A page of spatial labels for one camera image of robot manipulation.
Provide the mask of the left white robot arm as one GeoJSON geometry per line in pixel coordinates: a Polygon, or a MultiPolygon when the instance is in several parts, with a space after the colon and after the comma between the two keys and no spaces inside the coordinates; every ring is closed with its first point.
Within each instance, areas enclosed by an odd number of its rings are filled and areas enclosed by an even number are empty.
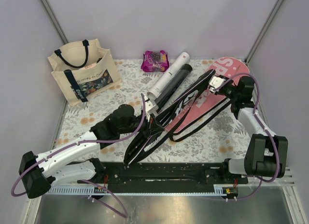
{"type": "Polygon", "coordinates": [[[131,137],[137,132],[149,130],[154,123],[154,112],[158,106],[147,96],[142,96],[142,100],[143,109],[139,116],[135,116],[132,106],[122,104],[76,140],[38,155],[32,151],[25,153],[19,168],[19,180],[23,183],[27,197],[40,197],[51,187],[62,183],[81,180],[92,180],[94,183],[103,181],[104,166],[98,159],[91,158],[79,164],[72,162],[81,156],[122,141],[121,134],[131,137]]]}

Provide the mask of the pink racket cover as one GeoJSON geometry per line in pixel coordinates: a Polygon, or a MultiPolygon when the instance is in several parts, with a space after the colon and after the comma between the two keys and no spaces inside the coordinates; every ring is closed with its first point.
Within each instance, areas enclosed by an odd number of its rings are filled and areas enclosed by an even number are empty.
{"type": "MultiPolygon", "coordinates": [[[[207,69],[212,70],[216,76],[222,75],[226,78],[238,73],[249,73],[245,63],[232,57],[217,59],[207,69]]],[[[195,102],[189,102],[181,112],[176,113],[176,118],[166,127],[166,131],[170,133],[169,139],[180,142],[197,133],[229,105],[227,97],[215,95],[205,89],[195,102]]]]}

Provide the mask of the black racket cover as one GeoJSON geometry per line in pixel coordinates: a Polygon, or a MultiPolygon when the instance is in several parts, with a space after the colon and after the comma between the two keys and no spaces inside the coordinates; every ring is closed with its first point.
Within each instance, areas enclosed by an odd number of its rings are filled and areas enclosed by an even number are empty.
{"type": "Polygon", "coordinates": [[[188,113],[190,112],[192,104],[199,98],[199,96],[207,89],[209,81],[215,75],[215,70],[208,70],[202,74],[193,84],[191,84],[169,107],[160,112],[155,117],[155,123],[159,129],[155,130],[154,124],[148,131],[139,132],[138,135],[129,144],[125,156],[124,164],[126,166],[137,163],[159,148],[173,132],[183,123],[188,113]],[[158,139],[165,131],[165,128],[177,119],[177,116],[188,107],[183,117],[177,121],[175,126],[166,133],[160,140],[158,139]]]}

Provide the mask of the white shuttlecock tube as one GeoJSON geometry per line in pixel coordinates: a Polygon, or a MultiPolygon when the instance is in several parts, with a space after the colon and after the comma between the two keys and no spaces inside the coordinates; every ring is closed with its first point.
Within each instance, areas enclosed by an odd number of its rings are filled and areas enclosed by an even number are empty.
{"type": "Polygon", "coordinates": [[[147,97],[155,100],[162,92],[167,84],[173,79],[175,74],[181,67],[188,62],[190,56],[187,52],[182,52],[172,65],[164,72],[159,80],[148,90],[147,97]]]}

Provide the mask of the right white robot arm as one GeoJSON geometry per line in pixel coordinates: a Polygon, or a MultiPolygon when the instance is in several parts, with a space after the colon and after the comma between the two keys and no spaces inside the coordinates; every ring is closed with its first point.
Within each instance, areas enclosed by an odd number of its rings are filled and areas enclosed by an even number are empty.
{"type": "Polygon", "coordinates": [[[285,174],[288,140],[273,132],[259,115],[257,103],[252,101],[253,90],[258,87],[255,79],[248,73],[238,76],[238,84],[222,75],[209,81],[209,91],[230,100],[231,112],[251,138],[243,159],[225,160],[227,167],[220,170],[220,179],[231,183],[242,174],[272,182],[285,174]]]}

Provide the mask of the black shuttlecock tube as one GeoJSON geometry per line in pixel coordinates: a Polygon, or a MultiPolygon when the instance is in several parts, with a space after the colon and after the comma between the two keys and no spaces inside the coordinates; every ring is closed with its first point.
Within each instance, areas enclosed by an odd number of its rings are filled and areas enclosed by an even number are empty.
{"type": "Polygon", "coordinates": [[[162,93],[155,99],[155,103],[159,107],[163,107],[164,104],[171,98],[173,93],[178,89],[184,79],[191,73],[192,67],[189,64],[184,64],[180,70],[175,74],[170,82],[165,86],[162,93]]]}

